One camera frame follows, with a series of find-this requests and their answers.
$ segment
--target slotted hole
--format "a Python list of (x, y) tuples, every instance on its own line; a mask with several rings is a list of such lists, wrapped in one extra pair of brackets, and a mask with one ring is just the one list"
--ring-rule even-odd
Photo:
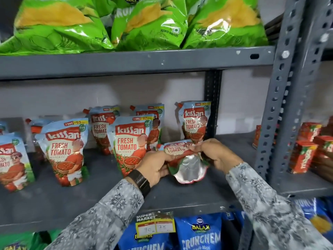
[(293, 9), (293, 10), (290, 12), (290, 17), (293, 18), (295, 15), (296, 15), (296, 10)]
[(257, 60), (258, 58), (259, 58), (259, 54), (257, 54), (257, 53), (253, 53), (250, 55), (251, 60)]

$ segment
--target kissan ketchup pouch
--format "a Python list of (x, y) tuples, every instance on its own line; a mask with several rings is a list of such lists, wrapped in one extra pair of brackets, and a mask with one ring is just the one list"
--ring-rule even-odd
[(201, 142), (206, 133), (211, 102), (185, 102), (179, 103), (178, 106), (179, 121), (185, 139), (192, 139), (194, 143)]
[(200, 181), (206, 175), (207, 165), (201, 160), (200, 153), (189, 149), (192, 144), (192, 140), (187, 139), (158, 146), (159, 150), (176, 156), (176, 159), (168, 162), (168, 168), (176, 180), (182, 184)]
[(104, 155), (111, 154), (110, 142), (107, 136), (107, 129), (119, 116), (119, 106), (97, 106), (89, 110), (84, 109), (89, 118), (91, 132), (97, 142), (98, 147)]
[(222, 213), (174, 218), (183, 250), (221, 250)]
[(8, 134), (8, 125), (4, 121), (0, 121), (0, 135)]
[(138, 167), (146, 154), (154, 115), (117, 117), (108, 127), (108, 138), (123, 176)]
[(149, 104), (130, 106), (134, 116), (154, 114), (155, 119), (152, 122), (152, 129), (147, 140), (147, 151), (152, 150), (157, 144), (161, 143), (161, 133), (164, 124), (164, 104)]
[(31, 135), (32, 135), (32, 143), (35, 147), (36, 152), (36, 159), (40, 162), (47, 161), (45, 154), (43, 153), (41, 147), (39, 146), (39, 143), (37, 142), (35, 135), (39, 134), (43, 128), (43, 126), (51, 123), (51, 120), (48, 119), (33, 119), (27, 118), (25, 122), (30, 126)]
[(35, 135), (63, 187), (77, 185), (88, 175), (83, 159), (88, 124), (88, 118), (52, 122)]
[(135, 223), (131, 223), (118, 242), (120, 250), (171, 250), (168, 233), (151, 234), (138, 238)]
[(29, 158), (21, 137), (15, 133), (0, 136), (0, 182), (10, 192), (34, 182)]

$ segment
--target gray printed shirt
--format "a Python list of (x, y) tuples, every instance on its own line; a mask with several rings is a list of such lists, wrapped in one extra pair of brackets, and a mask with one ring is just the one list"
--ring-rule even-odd
[[(302, 209), (279, 196), (247, 163), (231, 169), (226, 177), (258, 239), (270, 250), (333, 250)], [(123, 179), (77, 216), (46, 250), (113, 250), (143, 202), (139, 189)]]

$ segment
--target black wristwatch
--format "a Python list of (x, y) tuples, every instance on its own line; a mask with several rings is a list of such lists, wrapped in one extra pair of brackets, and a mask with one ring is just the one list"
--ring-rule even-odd
[(127, 177), (130, 177), (135, 182), (135, 184), (139, 187), (139, 190), (145, 198), (150, 192), (149, 181), (136, 169), (133, 169), (133, 171), (130, 172)]

